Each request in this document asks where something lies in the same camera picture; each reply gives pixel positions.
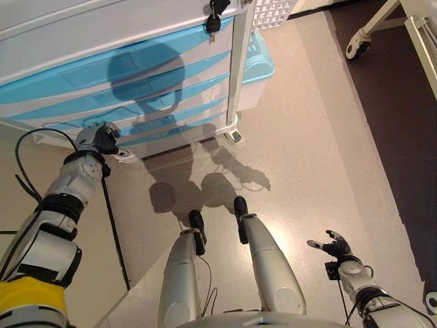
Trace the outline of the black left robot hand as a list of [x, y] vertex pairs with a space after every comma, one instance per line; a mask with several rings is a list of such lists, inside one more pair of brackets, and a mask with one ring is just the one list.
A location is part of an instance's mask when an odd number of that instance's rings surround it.
[[101, 122], [85, 127], [74, 141], [77, 150], [92, 150], [99, 154], [117, 154], [119, 129], [112, 122]]

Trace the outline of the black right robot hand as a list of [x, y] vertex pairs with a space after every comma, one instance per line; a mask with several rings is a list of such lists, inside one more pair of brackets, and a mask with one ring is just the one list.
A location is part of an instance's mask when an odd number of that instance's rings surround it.
[[321, 243], [314, 240], [308, 240], [307, 245], [314, 249], [323, 251], [338, 260], [345, 256], [352, 255], [352, 250], [348, 242], [344, 239], [344, 237], [342, 237], [342, 235], [340, 235], [340, 233], [333, 230], [327, 230], [326, 233], [332, 239], [330, 243]]

